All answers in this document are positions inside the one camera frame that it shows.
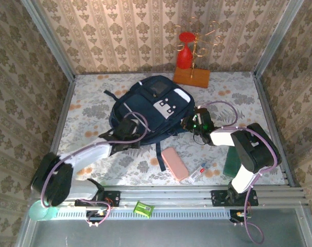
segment damask wallpaper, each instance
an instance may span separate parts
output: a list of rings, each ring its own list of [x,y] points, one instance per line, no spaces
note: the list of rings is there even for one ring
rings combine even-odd
[[[0,0],[0,246],[13,246],[68,81],[20,1]]]
[[[312,0],[305,0],[263,74],[291,169],[312,211]]]
[[[197,60],[211,71],[252,71],[288,0],[38,0],[76,74],[171,71],[182,30],[206,33],[211,21],[224,43]],[[194,16],[199,22],[190,22]]]

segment teal plastic cup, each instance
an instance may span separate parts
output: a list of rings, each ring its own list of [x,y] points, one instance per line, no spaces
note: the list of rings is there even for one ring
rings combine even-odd
[[[58,209],[56,207],[45,208],[42,206],[40,200],[32,204],[29,209],[29,217],[32,220],[50,220],[57,215]]]

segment metal table surface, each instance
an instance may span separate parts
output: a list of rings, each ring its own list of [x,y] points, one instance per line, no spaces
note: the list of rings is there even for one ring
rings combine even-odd
[[[263,247],[304,247],[294,209],[254,210],[251,222],[264,231]],[[99,227],[85,221],[42,221],[31,247],[249,247],[243,226],[228,220],[109,220]],[[251,229],[257,240],[259,234]]]

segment floral tablecloth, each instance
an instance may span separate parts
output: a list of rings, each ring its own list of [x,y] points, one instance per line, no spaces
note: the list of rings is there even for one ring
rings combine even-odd
[[[114,100],[104,94],[109,90],[117,97],[122,96],[131,85],[151,74],[79,75],[76,77],[75,92],[64,126],[59,154],[82,147],[110,129],[109,115]],[[173,73],[161,73],[170,79]],[[195,99],[196,105],[208,101],[224,100],[237,109],[238,125],[246,126],[258,122],[268,133],[258,93],[250,72],[211,73],[209,87],[201,89],[183,86]],[[231,123],[235,116],[225,104],[208,107],[216,126]],[[231,180],[222,174],[228,147],[201,146],[193,141],[191,133],[182,133],[161,142],[162,149],[175,147],[189,172],[202,163],[208,170],[194,185],[225,185]],[[102,185],[178,185],[192,184],[189,179],[177,182],[170,171],[160,171],[156,159],[155,145],[117,153],[107,159],[98,160],[78,172],[78,179],[94,178]],[[284,184],[280,168],[265,174],[259,184]]]

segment backpack strap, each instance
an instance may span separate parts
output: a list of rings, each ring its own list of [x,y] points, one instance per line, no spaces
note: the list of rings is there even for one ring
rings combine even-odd
[[[165,171],[166,168],[165,168],[165,164],[163,162],[163,158],[161,155],[161,143],[160,142],[156,143],[156,156],[157,156],[158,163],[160,164],[161,171]]]
[[[104,93],[112,97],[115,101],[118,101],[118,98],[113,93],[109,92],[108,90],[104,90]]]

